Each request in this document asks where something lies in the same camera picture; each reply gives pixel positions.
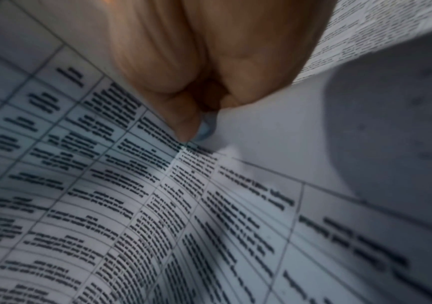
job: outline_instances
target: hand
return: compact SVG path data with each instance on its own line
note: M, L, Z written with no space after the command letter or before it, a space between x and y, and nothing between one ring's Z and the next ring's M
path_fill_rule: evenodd
M336 2L105 1L116 64L182 142L208 131L202 112L291 84Z

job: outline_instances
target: page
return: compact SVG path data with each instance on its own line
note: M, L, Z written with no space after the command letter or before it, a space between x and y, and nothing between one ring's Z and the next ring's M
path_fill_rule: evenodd
M375 109L329 106L341 91L397 95L386 82L404 73L405 98L424 106L432 48L399 60L397 81L354 77L365 61L331 70L222 111L211 139L182 145L117 75L104 27L92 1L0 1L0 303L432 303L432 167L390 163L404 166L399 189L420 177L398 199L377 183L383 159L348 174L367 151L335 158L332 138L394 144L376 137L387 121L364 116ZM392 67L427 45L382 57ZM415 142L432 140L424 121L411 153L431 162Z
M432 31L432 0L339 0L294 82Z

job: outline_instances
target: fingernail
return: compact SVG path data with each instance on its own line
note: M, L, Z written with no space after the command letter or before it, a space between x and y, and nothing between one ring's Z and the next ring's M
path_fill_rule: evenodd
M211 136L212 132L213 130L209 126L209 124L206 121L204 121L204 119L202 119L201 125L199 126L199 130L197 130L197 133L192 140L193 141L205 140L206 138Z

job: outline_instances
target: human hand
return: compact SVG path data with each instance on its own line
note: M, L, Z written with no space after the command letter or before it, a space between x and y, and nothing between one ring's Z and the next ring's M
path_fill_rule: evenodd
M187 142L205 111L291 84L336 0L105 0L116 64Z

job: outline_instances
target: skin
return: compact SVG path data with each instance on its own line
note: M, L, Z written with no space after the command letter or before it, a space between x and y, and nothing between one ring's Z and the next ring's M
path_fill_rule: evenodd
M182 142L294 80L335 0L105 0L114 59Z

